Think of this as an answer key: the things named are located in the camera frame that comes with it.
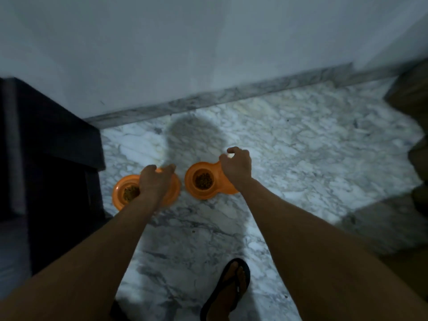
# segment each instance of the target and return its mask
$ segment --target marble floor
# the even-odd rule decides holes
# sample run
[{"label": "marble floor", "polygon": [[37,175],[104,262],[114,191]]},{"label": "marble floor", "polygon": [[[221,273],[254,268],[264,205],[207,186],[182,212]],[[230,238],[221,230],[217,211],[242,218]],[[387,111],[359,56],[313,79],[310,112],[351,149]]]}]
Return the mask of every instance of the marble floor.
[{"label": "marble floor", "polygon": [[[148,164],[175,163],[183,182],[193,163],[238,145],[253,177],[376,253],[428,243],[408,196],[420,181],[407,152],[422,131],[382,100],[392,82],[325,82],[104,129],[104,207],[115,215],[113,186]],[[247,261],[251,284],[231,320],[300,319],[241,195],[199,201],[184,185],[146,227],[117,299],[131,320],[198,320],[234,257]]]}]

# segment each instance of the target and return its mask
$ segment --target orange pet bowl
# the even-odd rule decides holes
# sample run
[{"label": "orange pet bowl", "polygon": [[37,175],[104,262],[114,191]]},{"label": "orange pet bowl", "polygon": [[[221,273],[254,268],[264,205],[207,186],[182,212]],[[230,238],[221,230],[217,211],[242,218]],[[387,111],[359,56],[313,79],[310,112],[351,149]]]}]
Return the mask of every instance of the orange pet bowl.
[{"label": "orange pet bowl", "polygon": [[[196,178],[208,173],[213,181],[208,189],[200,189],[196,186]],[[186,172],[185,185],[187,191],[197,199],[210,199],[217,193],[236,194],[238,191],[224,175],[220,161],[217,163],[198,162],[192,165]]]},{"label": "orange pet bowl", "polygon": [[[162,168],[156,169],[156,172],[161,172]],[[140,187],[140,175],[127,175],[120,179],[113,188],[113,205],[121,210],[128,202],[124,198],[125,189],[130,186]],[[162,199],[161,206],[169,206],[174,203],[180,194],[180,180],[174,173],[171,177],[171,184],[165,196]]]}]

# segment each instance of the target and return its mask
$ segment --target black flip-flop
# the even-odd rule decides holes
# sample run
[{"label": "black flip-flop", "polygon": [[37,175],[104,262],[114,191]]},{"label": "black flip-flop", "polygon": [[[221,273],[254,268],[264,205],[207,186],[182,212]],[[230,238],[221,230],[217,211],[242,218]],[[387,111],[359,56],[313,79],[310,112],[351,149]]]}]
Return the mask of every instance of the black flip-flop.
[{"label": "black flip-flop", "polygon": [[[224,276],[226,275],[226,273],[230,269],[230,265],[233,264],[235,261],[238,262],[238,268],[236,269],[235,275],[230,277],[228,280],[223,281]],[[216,300],[218,294],[224,288],[226,288],[227,286],[229,286],[232,283],[235,283],[236,294],[235,294],[235,300],[233,301],[233,304],[230,308],[230,312],[232,312],[236,308],[236,305],[238,304],[239,300],[241,299],[241,296],[239,293],[239,291],[240,291],[239,290],[239,278],[238,278],[238,274],[237,274],[239,267],[242,267],[243,272],[245,273],[245,282],[246,282],[247,288],[248,288],[249,280],[250,280],[250,272],[249,272],[249,267],[248,267],[247,263],[240,258],[232,259],[231,261],[229,261],[227,263],[226,267],[224,267],[223,272],[221,273],[220,279],[217,283],[217,286],[215,287],[215,289],[214,289],[213,293],[211,294],[210,298],[208,299],[208,301],[206,301],[206,303],[202,307],[201,314],[200,314],[201,321],[206,321],[207,314],[208,314],[208,311],[210,310],[211,304]]]}]

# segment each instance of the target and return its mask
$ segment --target marble baseboard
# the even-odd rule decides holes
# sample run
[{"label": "marble baseboard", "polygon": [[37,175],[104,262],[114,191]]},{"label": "marble baseboard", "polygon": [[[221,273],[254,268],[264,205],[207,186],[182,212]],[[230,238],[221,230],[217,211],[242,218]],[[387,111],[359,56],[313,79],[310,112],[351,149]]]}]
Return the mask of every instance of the marble baseboard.
[{"label": "marble baseboard", "polygon": [[257,97],[271,92],[307,86],[328,80],[333,81],[337,86],[348,86],[385,77],[397,76],[403,73],[404,68],[407,67],[408,66],[397,66],[394,68],[382,69],[380,71],[356,73],[351,63],[343,64],[220,91],[202,92],[169,102],[122,110],[90,117],[85,120],[99,129],[104,129],[127,123],[135,123],[146,119],[157,118],[164,115],[182,113],[197,108],[209,107],[220,103],[228,103],[250,97]]}]

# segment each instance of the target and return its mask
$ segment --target hand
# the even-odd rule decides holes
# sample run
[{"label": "hand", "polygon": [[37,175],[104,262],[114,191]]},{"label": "hand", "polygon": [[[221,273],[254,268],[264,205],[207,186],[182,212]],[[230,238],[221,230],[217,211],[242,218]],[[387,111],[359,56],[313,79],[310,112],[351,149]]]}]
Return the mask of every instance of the hand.
[{"label": "hand", "polygon": [[174,164],[162,168],[162,172],[156,172],[154,164],[145,167],[140,174],[140,196],[148,195],[160,204],[169,189],[174,171]]},{"label": "hand", "polygon": [[234,153],[230,158],[226,154],[220,156],[221,168],[225,176],[240,191],[243,185],[251,179],[251,157],[248,150],[238,146],[228,148],[227,153]]}]

